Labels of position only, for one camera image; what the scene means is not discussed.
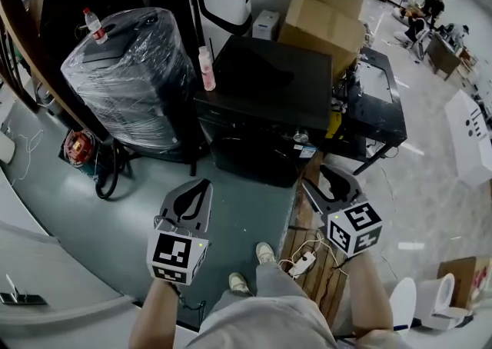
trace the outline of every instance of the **black washing machine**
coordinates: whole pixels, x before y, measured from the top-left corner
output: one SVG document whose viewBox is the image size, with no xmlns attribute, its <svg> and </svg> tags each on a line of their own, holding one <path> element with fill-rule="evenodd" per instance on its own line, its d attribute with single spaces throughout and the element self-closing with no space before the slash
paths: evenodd
<svg viewBox="0 0 492 349">
<path fill-rule="evenodd" d="M 326 135 L 331 56 L 231 36 L 214 63 L 217 87 L 194 97 L 215 165 L 290 187 Z"/>
</svg>

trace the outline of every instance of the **power strip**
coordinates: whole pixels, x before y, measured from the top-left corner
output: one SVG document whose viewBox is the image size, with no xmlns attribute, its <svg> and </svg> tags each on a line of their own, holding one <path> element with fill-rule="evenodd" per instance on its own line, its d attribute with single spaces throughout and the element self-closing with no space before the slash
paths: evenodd
<svg viewBox="0 0 492 349">
<path fill-rule="evenodd" d="M 288 271 L 288 274 L 295 279 L 299 275 L 303 274 L 315 261 L 316 256 L 314 256 L 311 252 L 306 252 L 292 266 L 292 268 Z"/>
</svg>

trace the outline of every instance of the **wooden platform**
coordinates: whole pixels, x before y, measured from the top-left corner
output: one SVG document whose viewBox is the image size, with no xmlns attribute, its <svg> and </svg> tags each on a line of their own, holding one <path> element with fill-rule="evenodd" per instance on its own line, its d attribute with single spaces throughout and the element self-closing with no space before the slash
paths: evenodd
<svg viewBox="0 0 492 349">
<path fill-rule="evenodd" d="M 319 167 L 323 161 L 322 153 L 317 152 L 311 159 L 310 164 L 306 167 L 304 177 L 309 178 L 315 184 L 319 183 Z M 296 202 L 296 216 L 293 220 L 294 228 L 289 228 L 284 247 L 281 252 L 281 260 L 289 259 L 292 254 L 307 240 L 315 240 L 316 230 L 312 230 L 313 210 L 309 204 L 304 189 L 301 184 L 298 187 L 298 197 Z M 301 257 L 306 251 L 313 251 L 319 243 L 307 243 L 295 255 L 294 262 Z M 345 260 L 343 252 L 336 247 L 331 247 L 334 256 L 339 264 Z M 316 262 L 310 267 L 307 273 L 297 278 L 296 282 L 304 289 L 308 297 L 316 302 L 321 313 L 326 317 L 328 325 L 334 322 L 335 316 L 340 305 L 341 297 L 345 289 L 346 275 L 339 270 L 333 270 L 336 264 L 327 247 L 321 245 L 316 252 Z M 282 264 L 284 271 L 291 268 L 291 264 L 284 262 Z"/>
</svg>

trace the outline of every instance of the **table leg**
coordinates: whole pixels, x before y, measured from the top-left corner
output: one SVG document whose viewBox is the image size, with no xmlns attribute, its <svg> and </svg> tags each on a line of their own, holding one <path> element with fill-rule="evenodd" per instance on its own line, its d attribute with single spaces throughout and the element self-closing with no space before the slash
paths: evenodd
<svg viewBox="0 0 492 349">
<path fill-rule="evenodd" d="M 354 175 L 359 175 L 362 171 L 371 166 L 377 159 L 386 154 L 392 148 L 392 145 L 385 144 L 384 147 L 378 149 L 377 152 L 367 162 L 365 162 L 356 171 L 354 171 Z"/>
</svg>

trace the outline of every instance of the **plastic bottle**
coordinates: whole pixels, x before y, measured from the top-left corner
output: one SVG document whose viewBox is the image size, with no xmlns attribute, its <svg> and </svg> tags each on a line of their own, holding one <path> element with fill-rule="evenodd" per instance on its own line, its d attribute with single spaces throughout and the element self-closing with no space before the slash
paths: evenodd
<svg viewBox="0 0 492 349">
<path fill-rule="evenodd" d="M 210 59 L 210 52 L 206 45 L 198 49 L 198 61 L 200 62 L 201 77 L 205 91 L 213 91 L 215 88 L 214 69 Z"/>
<path fill-rule="evenodd" d="M 92 37 L 94 38 L 95 42 L 101 45 L 106 40 L 108 40 L 108 35 L 102 28 L 98 16 L 91 12 L 90 8 L 84 9 L 84 15 L 85 24 L 87 25 L 87 28 L 89 28 L 89 31 L 92 33 Z"/>
</svg>

